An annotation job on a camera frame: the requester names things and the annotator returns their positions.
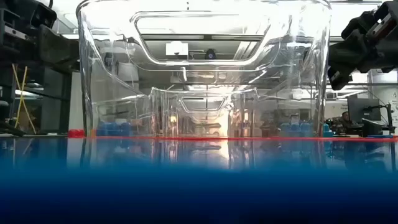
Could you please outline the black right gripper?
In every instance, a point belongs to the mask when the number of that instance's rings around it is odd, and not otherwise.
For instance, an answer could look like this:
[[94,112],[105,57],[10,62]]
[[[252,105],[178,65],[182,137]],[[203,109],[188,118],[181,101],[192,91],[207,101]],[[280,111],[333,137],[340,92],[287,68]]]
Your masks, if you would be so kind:
[[384,72],[397,68],[397,1],[386,1],[375,12],[365,11],[351,19],[341,37],[344,40],[332,45],[328,53],[333,90],[347,85],[354,70],[367,72],[367,64]]

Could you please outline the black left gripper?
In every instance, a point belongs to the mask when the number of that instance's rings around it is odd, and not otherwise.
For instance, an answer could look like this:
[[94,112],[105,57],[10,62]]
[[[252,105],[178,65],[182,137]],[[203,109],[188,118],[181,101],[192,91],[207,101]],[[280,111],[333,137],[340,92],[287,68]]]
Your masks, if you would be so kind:
[[80,70],[78,40],[55,33],[53,2],[1,0],[1,69],[13,63]]

